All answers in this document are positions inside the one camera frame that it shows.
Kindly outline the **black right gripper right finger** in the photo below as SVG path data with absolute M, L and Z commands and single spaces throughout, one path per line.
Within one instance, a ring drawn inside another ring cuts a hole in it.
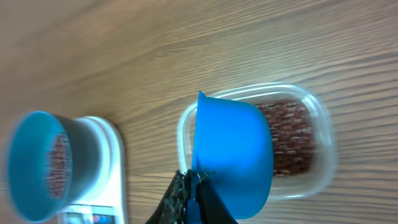
M 198 202 L 198 220 L 204 224 L 237 224 L 220 195 L 211 183 L 211 174 L 199 173 L 195 186 L 195 201 Z

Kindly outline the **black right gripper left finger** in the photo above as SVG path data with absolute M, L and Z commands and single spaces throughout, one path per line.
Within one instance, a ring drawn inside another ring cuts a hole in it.
M 146 224 L 189 224 L 195 222 L 195 172 L 177 170 L 156 210 Z

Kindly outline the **blue plastic scoop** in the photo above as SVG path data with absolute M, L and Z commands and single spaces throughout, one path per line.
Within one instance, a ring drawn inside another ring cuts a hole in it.
M 267 202 L 273 165 L 271 131 L 259 109 L 199 92 L 191 168 L 195 186 L 199 173 L 210 173 L 233 218 L 251 218 Z

